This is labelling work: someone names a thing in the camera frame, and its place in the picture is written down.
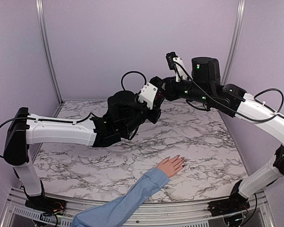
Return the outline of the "mannequin hand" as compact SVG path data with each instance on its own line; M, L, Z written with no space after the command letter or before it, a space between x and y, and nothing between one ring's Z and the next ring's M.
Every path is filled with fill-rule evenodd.
M184 167L184 157L177 155L173 158L165 158L157 165L156 168L165 173L168 178L171 178L175 176L179 171L181 171Z

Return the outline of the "red nail polish bottle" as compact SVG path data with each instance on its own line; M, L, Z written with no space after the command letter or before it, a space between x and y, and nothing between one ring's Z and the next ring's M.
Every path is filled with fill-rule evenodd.
M157 98L158 98L158 99L161 99L162 97L163 97L163 94L158 93Z

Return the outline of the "blue sleeved forearm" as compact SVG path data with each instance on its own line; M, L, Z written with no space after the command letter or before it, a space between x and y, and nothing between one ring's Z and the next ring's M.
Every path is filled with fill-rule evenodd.
M73 227L120 227L149 197L169 182L167 175L153 168L146 172L126 195L102 206L94 206L78 213Z

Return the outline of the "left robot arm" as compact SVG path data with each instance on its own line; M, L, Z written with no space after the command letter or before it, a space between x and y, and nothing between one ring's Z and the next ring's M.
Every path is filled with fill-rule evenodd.
M36 175L29 154L29 145L37 143L72 143L93 148L106 148L121 139L131 140L146 120L156 123L161 115L163 94L156 88L134 94L123 90L107 100L102 117L90 113L83 119L46 118L19 108L10 120L4 160L13 166L21 180L28 201L39 210L50 207L42 181Z

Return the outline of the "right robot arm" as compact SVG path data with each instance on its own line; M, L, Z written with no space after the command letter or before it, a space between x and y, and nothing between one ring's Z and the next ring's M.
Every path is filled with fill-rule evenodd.
M168 101L182 98L189 105L192 102L202 103L203 111L215 108L257 126L281 143L266 164L235 184L225 201L225 208L235 212L258 190L284 176L284 115L234 84L221 85L219 61L215 58L193 58L191 75L178 62L179 57L174 52L167 54L166 58L170 70L174 70L176 75L150 80L160 96Z

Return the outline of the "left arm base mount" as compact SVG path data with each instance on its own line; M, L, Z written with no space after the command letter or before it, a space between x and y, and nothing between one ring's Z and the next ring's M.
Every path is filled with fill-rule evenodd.
M26 200L25 206L42 211L46 215L63 215L66 207L66 201L55 198L47 198L40 201Z

